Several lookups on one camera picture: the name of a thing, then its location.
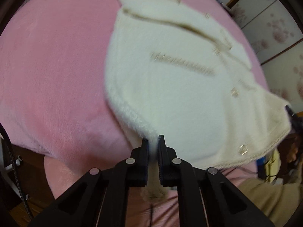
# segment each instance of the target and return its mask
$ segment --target white garment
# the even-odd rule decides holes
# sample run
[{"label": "white garment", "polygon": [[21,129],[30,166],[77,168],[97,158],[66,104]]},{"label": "white garment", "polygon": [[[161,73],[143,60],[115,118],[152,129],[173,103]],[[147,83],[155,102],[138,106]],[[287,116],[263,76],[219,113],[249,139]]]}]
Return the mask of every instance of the white garment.
[{"label": "white garment", "polygon": [[198,168],[261,158],[290,131],[288,103],[255,81],[245,49],[179,0],[120,0],[108,102],[133,147],[158,135]]}]

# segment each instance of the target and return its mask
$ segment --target pink blanket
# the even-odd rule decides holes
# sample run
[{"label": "pink blanket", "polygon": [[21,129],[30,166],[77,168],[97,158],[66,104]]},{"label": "pink blanket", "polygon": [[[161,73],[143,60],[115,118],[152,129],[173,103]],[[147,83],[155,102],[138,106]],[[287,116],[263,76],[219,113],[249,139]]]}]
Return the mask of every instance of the pink blanket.
[{"label": "pink blanket", "polygon": [[[220,5],[215,0],[182,2],[210,13],[244,45],[256,81],[267,88],[256,55]],[[0,37],[0,121],[14,144],[47,155],[45,171],[55,197],[90,168],[107,169],[130,155],[103,95],[104,59],[118,9],[117,0],[31,0]],[[248,167],[255,170],[255,164]],[[175,211],[175,204],[166,204]],[[148,207],[141,213],[148,216]],[[177,224],[171,216],[157,223]]]}]

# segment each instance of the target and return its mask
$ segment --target pink cloth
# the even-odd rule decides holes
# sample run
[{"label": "pink cloth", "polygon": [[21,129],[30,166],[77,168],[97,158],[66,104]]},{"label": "pink cloth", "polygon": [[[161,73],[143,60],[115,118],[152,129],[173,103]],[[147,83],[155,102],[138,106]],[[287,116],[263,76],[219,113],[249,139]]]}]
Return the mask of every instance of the pink cloth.
[{"label": "pink cloth", "polygon": [[[210,13],[244,45],[256,81],[267,88],[256,55],[220,5],[182,2]],[[14,144],[47,155],[45,172],[56,198],[90,168],[110,168],[130,155],[103,95],[104,59],[118,9],[117,0],[31,0],[0,37],[1,123]],[[255,163],[247,166],[256,171]],[[238,185],[253,176],[237,169],[228,178]],[[127,226],[148,226],[149,205],[137,190],[131,190]],[[157,205],[153,226],[178,226],[176,192],[169,197]]]}]

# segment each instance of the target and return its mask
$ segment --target cable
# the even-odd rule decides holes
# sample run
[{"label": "cable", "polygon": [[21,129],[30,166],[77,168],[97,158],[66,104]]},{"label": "cable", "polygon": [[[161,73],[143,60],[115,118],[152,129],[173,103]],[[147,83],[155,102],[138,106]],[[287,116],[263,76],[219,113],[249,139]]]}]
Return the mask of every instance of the cable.
[{"label": "cable", "polygon": [[1,123],[0,123],[0,134],[2,135],[3,140],[5,141],[7,149],[9,151],[9,156],[10,156],[10,159],[11,159],[11,162],[12,162],[12,167],[13,167],[13,172],[14,172],[14,176],[15,176],[15,181],[16,181],[16,184],[17,184],[17,188],[19,190],[19,194],[21,196],[21,200],[22,200],[22,202],[24,204],[25,210],[26,210],[29,218],[32,220],[34,218],[34,216],[33,216],[32,212],[31,212],[31,209],[28,206],[27,200],[24,197],[24,193],[23,193],[23,191],[22,191],[22,189],[20,187],[19,178],[18,178],[18,172],[17,172],[17,165],[16,165],[16,161],[15,161],[15,155],[14,155],[14,151],[13,151],[13,148],[12,148],[12,144],[11,144],[11,141],[9,139],[8,134],[6,133],[4,127],[2,126]]},{"label": "cable", "polygon": [[151,204],[151,220],[150,220],[150,222],[149,222],[149,227],[152,227],[152,215],[153,215],[153,213],[154,213],[154,207],[153,207],[153,205]]}]

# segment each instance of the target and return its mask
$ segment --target silver screw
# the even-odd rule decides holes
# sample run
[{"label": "silver screw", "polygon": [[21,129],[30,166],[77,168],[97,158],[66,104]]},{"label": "silver screw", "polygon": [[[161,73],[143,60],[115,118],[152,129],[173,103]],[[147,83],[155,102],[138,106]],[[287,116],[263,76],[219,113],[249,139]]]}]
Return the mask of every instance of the silver screw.
[{"label": "silver screw", "polygon": [[98,168],[92,168],[89,170],[89,173],[91,175],[97,175],[99,173],[99,169]]},{"label": "silver screw", "polygon": [[135,163],[136,160],[135,160],[134,158],[128,158],[128,159],[125,160],[125,162],[126,162],[127,164],[131,165],[131,164]]},{"label": "silver screw", "polygon": [[182,160],[180,160],[179,158],[174,158],[174,159],[172,160],[172,162],[173,162],[174,164],[176,164],[176,165],[179,165],[179,164],[181,164]]},{"label": "silver screw", "polygon": [[210,167],[210,168],[208,168],[208,172],[212,175],[216,175],[218,170],[214,167]]}]

